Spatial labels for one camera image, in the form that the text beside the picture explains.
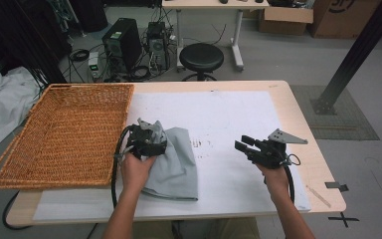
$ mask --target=person's left hand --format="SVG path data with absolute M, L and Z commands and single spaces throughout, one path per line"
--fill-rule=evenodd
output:
M 145 161 L 141 161 L 132 153 L 128 152 L 125 155 L 125 160 L 120 166 L 123 181 L 122 191 L 139 193 L 148 179 L 148 172 L 155 159 L 156 156 L 152 156 Z

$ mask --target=black stool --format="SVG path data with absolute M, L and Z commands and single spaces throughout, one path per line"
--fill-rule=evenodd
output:
M 195 76 L 199 82 L 205 81 L 206 78 L 216 81 L 214 77 L 206 73 L 213 73 L 214 70 L 220 68 L 223 60 L 222 51 L 213 45 L 197 43 L 186 46 L 179 55 L 179 61 L 186 69 L 197 73 L 184 78 L 182 82 Z

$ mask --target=wicker basket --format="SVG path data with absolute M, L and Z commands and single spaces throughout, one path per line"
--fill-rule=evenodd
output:
M 110 183 L 133 84 L 50 85 L 0 157 L 0 188 Z

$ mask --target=box flap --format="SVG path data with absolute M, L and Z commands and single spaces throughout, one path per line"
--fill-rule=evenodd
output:
M 268 7 L 265 9 L 265 20 L 312 23 L 312 9 Z

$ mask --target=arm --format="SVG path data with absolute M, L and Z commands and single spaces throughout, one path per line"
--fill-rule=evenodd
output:
M 272 202 L 278 210 L 279 219 L 281 220 L 286 238 L 314 238 L 311 230 L 290 200 L 285 170 L 282 167 L 267 169 L 258 164 L 257 167 L 266 177 L 268 190 L 271 194 Z
M 138 196 L 148 178 L 148 171 L 156 157 L 149 157 L 141 161 L 128 153 L 120 169 L 122 173 L 123 189 L 119 201 L 112 212 L 104 231 L 103 238 L 130 238 L 132 221 Z

